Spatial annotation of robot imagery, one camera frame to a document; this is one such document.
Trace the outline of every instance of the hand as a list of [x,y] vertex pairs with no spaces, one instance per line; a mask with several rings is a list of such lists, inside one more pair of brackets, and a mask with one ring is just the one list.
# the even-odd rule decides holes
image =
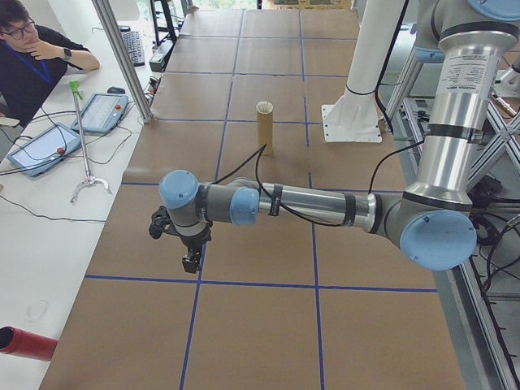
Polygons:
[[38,41],[30,44],[27,47],[27,52],[38,61],[41,61],[42,59],[55,59],[56,57],[62,58],[63,56],[62,47],[51,45],[45,41]]

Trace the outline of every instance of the white table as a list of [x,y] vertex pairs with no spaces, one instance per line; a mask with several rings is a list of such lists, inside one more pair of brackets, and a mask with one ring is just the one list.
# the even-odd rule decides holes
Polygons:
[[[92,93],[106,92],[112,85],[128,91],[105,33],[94,31],[85,45],[100,59],[101,69],[89,73],[67,73],[45,102],[43,108],[47,113],[74,110],[68,85],[72,80],[80,82],[84,102]],[[151,51],[151,42],[147,51]],[[145,87],[152,76],[148,64],[136,70],[141,85]],[[74,118],[74,115],[68,115],[55,117],[54,121],[70,125]],[[24,135],[35,136],[51,124],[48,119],[37,120],[25,129]],[[142,124],[137,108],[133,107],[120,124],[132,132],[132,136],[108,164],[91,163],[92,174],[108,180],[112,194],[96,184],[83,189],[75,205],[69,202],[75,186],[85,179],[81,149],[72,154],[76,157],[66,159],[37,178],[23,174],[0,176],[0,184],[5,187],[0,194],[40,215],[104,220],[119,189]],[[88,146],[89,157],[106,161],[128,131],[116,128],[92,143]],[[0,171],[11,168],[13,166],[6,159],[0,164]],[[19,327],[59,339],[103,223],[49,221],[34,217],[3,199],[0,199],[0,219],[0,327]],[[0,354],[0,384],[10,390],[37,389],[48,366],[48,362]]]

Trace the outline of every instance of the label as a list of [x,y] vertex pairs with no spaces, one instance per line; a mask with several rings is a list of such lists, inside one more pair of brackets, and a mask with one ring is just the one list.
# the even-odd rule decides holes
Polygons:
[[478,93],[487,98],[495,79],[498,58],[490,54],[463,54],[446,58],[437,93]]

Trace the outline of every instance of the green handle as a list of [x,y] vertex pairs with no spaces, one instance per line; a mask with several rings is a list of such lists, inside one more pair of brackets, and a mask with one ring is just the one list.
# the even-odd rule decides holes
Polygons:
[[80,82],[79,81],[71,81],[68,84],[71,86],[72,93],[75,93],[76,95],[78,95],[78,98],[83,100],[83,96],[81,95],[81,92],[78,89],[80,87]]

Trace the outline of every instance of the white pipe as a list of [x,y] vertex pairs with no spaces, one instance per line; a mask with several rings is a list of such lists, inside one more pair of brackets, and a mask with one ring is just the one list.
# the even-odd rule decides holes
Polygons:
[[334,106],[322,106],[325,141],[381,142],[374,90],[405,1],[368,0],[348,88]]

